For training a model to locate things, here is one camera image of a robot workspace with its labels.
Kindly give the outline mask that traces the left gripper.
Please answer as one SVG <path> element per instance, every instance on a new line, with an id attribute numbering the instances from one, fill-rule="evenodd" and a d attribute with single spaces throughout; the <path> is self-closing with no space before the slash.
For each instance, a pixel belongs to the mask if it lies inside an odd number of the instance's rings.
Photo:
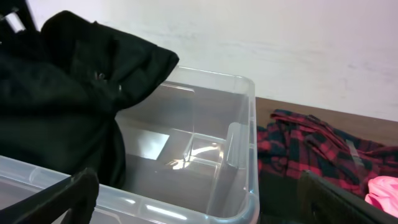
<path id="1" fill-rule="evenodd" d="M 1 0 L 1 40 L 36 40 L 36 28 L 26 0 Z"/>

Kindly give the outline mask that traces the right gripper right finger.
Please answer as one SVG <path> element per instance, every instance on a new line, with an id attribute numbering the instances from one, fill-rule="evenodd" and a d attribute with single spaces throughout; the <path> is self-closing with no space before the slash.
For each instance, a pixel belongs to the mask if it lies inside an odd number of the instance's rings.
<path id="1" fill-rule="evenodd" d="M 310 224 L 397 224 L 397 218 L 305 170 L 297 186 L 300 216 Z"/>

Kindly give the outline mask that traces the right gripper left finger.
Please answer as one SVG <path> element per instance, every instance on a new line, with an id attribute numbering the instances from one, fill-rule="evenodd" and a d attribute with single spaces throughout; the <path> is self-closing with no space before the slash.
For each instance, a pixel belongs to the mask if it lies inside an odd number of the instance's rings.
<path id="1" fill-rule="evenodd" d="M 1 223 L 89 224 L 99 194 L 99 180 L 93 169 L 86 168 L 49 188 L 1 210 Z"/>

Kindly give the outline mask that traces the large black garment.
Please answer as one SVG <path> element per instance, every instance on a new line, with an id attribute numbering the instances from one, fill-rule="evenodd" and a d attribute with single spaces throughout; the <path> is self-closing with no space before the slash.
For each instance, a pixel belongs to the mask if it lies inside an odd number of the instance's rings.
<path id="1" fill-rule="evenodd" d="M 116 114 L 144 101 L 178 61 L 69 11 L 39 31 L 1 27 L 1 155 L 64 174 L 90 167 L 120 188 L 126 152 Z"/>

